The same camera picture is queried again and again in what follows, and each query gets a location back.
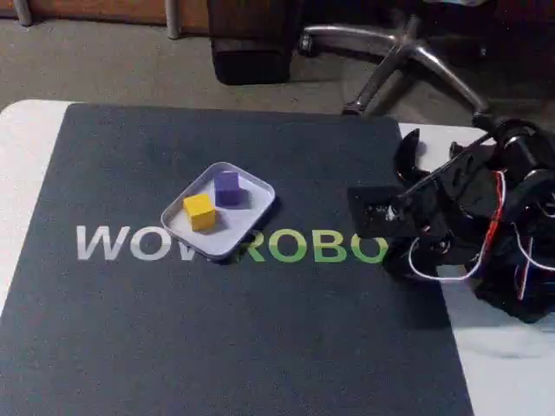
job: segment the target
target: yellow cube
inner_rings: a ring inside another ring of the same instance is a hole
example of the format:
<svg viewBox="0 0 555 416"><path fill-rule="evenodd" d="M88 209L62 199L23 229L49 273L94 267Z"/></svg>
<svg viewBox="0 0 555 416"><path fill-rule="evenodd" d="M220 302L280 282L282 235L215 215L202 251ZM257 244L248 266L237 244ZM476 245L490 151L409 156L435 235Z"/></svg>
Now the yellow cube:
<svg viewBox="0 0 555 416"><path fill-rule="evenodd" d="M183 199L183 209L193 231L206 230L216 224L216 208L205 193Z"/></svg>

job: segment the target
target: mouse pad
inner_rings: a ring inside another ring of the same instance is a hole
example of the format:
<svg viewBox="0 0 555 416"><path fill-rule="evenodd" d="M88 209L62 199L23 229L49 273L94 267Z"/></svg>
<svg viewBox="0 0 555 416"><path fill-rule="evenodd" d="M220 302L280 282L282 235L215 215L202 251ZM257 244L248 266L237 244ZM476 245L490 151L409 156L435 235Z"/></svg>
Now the mouse pad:
<svg viewBox="0 0 555 416"><path fill-rule="evenodd" d="M347 189L390 119L71 106L0 321L0 413L468 415L441 289L383 272ZM210 164L277 201L224 263L160 228Z"/></svg>

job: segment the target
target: white table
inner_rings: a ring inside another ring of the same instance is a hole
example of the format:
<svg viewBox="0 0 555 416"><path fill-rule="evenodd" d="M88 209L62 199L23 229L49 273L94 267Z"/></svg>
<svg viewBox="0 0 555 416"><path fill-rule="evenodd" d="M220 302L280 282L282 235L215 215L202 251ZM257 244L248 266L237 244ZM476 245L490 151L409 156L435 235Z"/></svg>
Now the white table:
<svg viewBox="0 0 555 416"><path fill-rule="evenodd" d="M70 104L21 101L0 114L0 311ZM452 141L464 145L482 134L471 127L400 127L403 135L421 129L426 149L419 165L428 170L447 160ZM477 300L465 283L446 283L443 294L475 414L555 414L555 315L525 325Z"/></svg>

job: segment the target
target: white wire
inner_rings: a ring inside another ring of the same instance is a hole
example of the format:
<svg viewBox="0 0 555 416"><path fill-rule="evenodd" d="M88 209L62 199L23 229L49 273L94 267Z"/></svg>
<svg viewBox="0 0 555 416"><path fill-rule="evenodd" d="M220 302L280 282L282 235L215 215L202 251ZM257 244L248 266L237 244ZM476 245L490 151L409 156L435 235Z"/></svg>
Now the white wire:
<svg viewBox="0 0 555 416"><path fill-rule="evenodd" d="M534 238L530 238L530 243L528 243L528 256L532 254L532 247L534 246ZM524 292L526 291L526 284L528 283L528 270L530 269L530 260L526 260L526 266L524 268L524 275L522 276L522 284L520 285L519 300L524 299Z"/></svg>
<svg viewBox="0 0 555 416"><path fill-rule="evenodd" d="M522 255L524 257L526 257L526 260L528 260L530 263L532 263L538 269L548 270L548 271L555 271L555 267L546 266L545 264L538 263L537 261L535 261L532 258L532 253L530 253L530 254L526 253L526 250L524 250L524 247L522 247L522 242L520 241L519 229L517 228L517 225L515 223L513 223L513 227L514 227L514 232L517 235L517 244L519 245L520 252L522 253Z"/></svg>
<svg viewBox="0 0 555 416"><path fill-rule="evenodd" d="M544 215L545 215L546 217L548 217L548 218L555 218L555 214L549 214L549 213L547 213L547 211L544 210L544 208L541 206L540 203L538 203L538 208L539 208L540 211L542 211L542 212L544 213Z"/></svg>
<svg viewBox="0 0 555 416"><path fill-rule="evenodd" d="M501 200L499 202L499 207L498 207L498 210L500 210L501 207L505 204L506 183L505 183L505 174L503 172L497 172L497 173L499 174L499 177L501 179ZM486 252L486 245L487 245L487 240L484 237L484 243L482 244L482 248L480 249L480 255L478 256L478 261L474 264L474 266L468 273L462 276L439 277L439 276L426 275L415 267L415 264L413 263L413 251L415 250L416 245L418 244L418 240L419 240L418 237L415 238L412 244L410 245L410 248L408 249L408 266L413 271L413 273L415 273L418 277L421 277L422 279L435 280L436 282L459 282L462 280L467 280L469 277L472 277L472 275L476 273L476 271L480 268L482 264L482 259L484 257L484 253Z"/></svg>

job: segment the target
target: black cable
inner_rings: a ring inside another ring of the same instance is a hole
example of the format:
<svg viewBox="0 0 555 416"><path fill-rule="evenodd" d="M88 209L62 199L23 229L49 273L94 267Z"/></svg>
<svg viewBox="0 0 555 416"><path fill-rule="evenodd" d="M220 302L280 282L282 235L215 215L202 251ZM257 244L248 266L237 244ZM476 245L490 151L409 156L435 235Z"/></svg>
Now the black cable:
<svg viewBox="0 0 555 416"><path fill-rule="evenodd" d="M444 173L447 169L449 169L455 162L466 156L467 154L473 152L477 147L479 147L485 141L490 140L493 137L493 134L486 133L481 136L479 139L472 142L469 146L465 147L459 154L455 157L450 159L447 163L443 164L442 166L435 169L431 172L426 178L423 178L408 188L405 192L398 195L392 204L395 209L401 209L405 206L406 201L424 186L429 185L432 181L434 181L437 177L439 177L442 173Z"/></svg>

